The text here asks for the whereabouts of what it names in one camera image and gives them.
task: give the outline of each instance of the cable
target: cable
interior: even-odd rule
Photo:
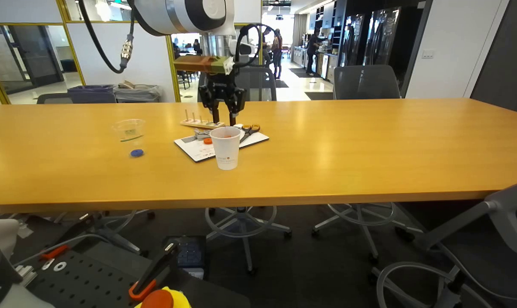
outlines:
[[[85,3],[84,3],[84,1],[85,1],[85,0],[78,0],[78,7],[80,7],[80,10],[82,10],[82,17],[84,17],[87,32],[89,32],[89,36],[90,36],[94,46],[97,48],[97,51],[99,51],[102,61],[106,63],[106,66],[108,66],[111,72],[114,72],[114,73],[121,73],[121,72],[125,70],[128,60],[132,58],[132,51],[133,51],[133,29],[135,29],[135,13],[133,13],[133,10],[132,10],[132,20],[130,20],[130,30],[128,30],[128,34],[126,34],[126,41],[125,41],[125,44],[121,44],[120,68],[116,68],[116,66],[108,60],[108,56],[106,56],[106,53],[104,53],[104,49],[102,49],[102,46],[101,46],[101,42],[99,42],[99,39],[97,39],[94,29],[92,29],[92,24],[90,24],[90,20],[89,20],[89,13],[87,13],[87,8],[85,8]]]

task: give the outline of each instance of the conference table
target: conference table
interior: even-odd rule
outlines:
[[[0,106],[0,212],[470,200],[517,183],[517,113],[472,99],[246,102],[238,167],[174,138],[197,104]],[[142,157],[113,125],[140,118]]]

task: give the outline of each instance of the door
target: door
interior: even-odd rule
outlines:
[[[517,111],[517,0],[506,7],[472,97]]]
[[[8,30],[34,87],[63,80],[44,27],[13,25]]]

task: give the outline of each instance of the plastic cup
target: plastic cup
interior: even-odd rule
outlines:
[[[118,121],[114,126],[118,142],[121,143],[123,155],[140,157],[144,155],[142,138],[144,138],[144,119],[126,118]]]
[[[239,154],[239,128],[217,126],[209,131],[219,169],[234,169]]]

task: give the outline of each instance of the paper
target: paper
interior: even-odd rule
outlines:
[[[253,145],[253,143],[260,143],[265,140],[268,140],[268,137],[263,135],[262,131],[256,131],[256,133],[250,135],[243,143],[239,143],[239,149]],[[214,157],[212,143],[203,143],[203,140],[198,140],[193,135],[185,137],[185,138],[176,138],[174,143],[195,162]]]

